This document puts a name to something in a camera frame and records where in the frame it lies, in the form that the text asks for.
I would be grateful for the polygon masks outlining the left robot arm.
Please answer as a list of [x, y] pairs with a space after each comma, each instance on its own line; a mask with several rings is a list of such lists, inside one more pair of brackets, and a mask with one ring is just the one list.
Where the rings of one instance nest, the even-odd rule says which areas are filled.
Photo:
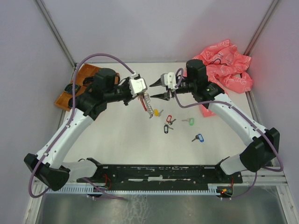
[[140, 75], [133, 74], [121, 84], [114, 70], [99, 69], [85, 91], [76, 97], [76, 105], [62, 126], [41, 150], [25, 156], [25, 164], [53, 191], [60, 190], [68, 181], [84, 177], [99, 182], [103, 178], [99, 162], [87, 158], [65, 163], [65, 156], [82, 132], [106, 110], [108, 103], [123, 101], [128, 105], [146, 90], [147, 85]]

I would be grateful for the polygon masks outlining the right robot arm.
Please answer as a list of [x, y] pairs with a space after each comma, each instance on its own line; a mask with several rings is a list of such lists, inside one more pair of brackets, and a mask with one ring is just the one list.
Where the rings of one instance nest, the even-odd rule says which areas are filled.
[[239, 171], [257, 172], [262, 168], [270, 170], [268, 163], [278, 157], [279, 131], [275, 128], [267, 129], [244, 114], [223, 88], [208, 79], [202, 60], [187, 61], [186, 76], [174, 72], [164, 73], [151, 86], [165, 87], [165, 93], [153, 97], [167, 101], [177, 98], [178, 94], [191, 93], [196, 105], [203, 105], [217, 114], [241, 138], [246, 148], [242, 153], [218, 163], [219, 168], [214, 171], [217, 181], [226, 182], [232, 174]]

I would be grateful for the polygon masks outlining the key with black tag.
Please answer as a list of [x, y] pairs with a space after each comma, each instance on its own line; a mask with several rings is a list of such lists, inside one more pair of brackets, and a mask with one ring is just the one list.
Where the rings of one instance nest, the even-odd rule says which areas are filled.
[[170, 127], [168, 124], [165, 124], [165, 125], [164, 125], [164, 133], [165, 133], [165, 134], [168, 134], [168, 133], [169, 133], [169, 130], [173, 130], [173, 128]]

